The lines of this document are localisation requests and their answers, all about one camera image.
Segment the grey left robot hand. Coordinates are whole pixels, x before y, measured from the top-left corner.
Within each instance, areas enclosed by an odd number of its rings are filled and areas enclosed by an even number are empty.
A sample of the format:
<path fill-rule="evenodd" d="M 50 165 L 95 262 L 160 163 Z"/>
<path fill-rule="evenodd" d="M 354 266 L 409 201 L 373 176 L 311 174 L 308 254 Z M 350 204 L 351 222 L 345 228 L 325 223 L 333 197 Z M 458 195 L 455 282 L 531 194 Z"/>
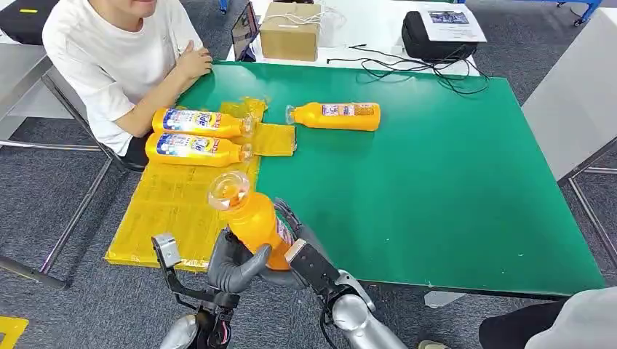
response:
<path fill-rule="evenodd" d="M 263 244 L 251 252 L 228 227 L 222 229 L 210 257 L 208 285 L 231 294 L 243 292 L 254 278 L 264 276 L 271 250 Z"/>

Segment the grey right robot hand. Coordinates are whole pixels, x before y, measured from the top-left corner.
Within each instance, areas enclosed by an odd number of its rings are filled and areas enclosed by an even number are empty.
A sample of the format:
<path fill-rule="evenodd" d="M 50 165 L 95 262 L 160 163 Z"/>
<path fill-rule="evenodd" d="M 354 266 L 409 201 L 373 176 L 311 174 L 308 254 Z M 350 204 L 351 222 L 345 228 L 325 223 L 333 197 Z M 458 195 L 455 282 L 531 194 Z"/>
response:
<path fill-rule="evenodd" d="M 293 238 L 301 238 L 307 241 L 329 262 L 331 261 L 323 248 L 322 243 L 315 236 L 313 230 L 299 220 L 294 211 L 291 210 L 290 206 L 283 199 L 275 198 L 274 208 L 276 210 L 277 217 L 282 219 L 282 221 L 291 230 L 291 235 Z M 286 286 L 292 289 L 301 290 L 306 289 L 309 286 L 307 281 L 293 270 L 271 270 L 269 268 L 265 268 L 260 273 L 260 277 L 271 284 Z"/>

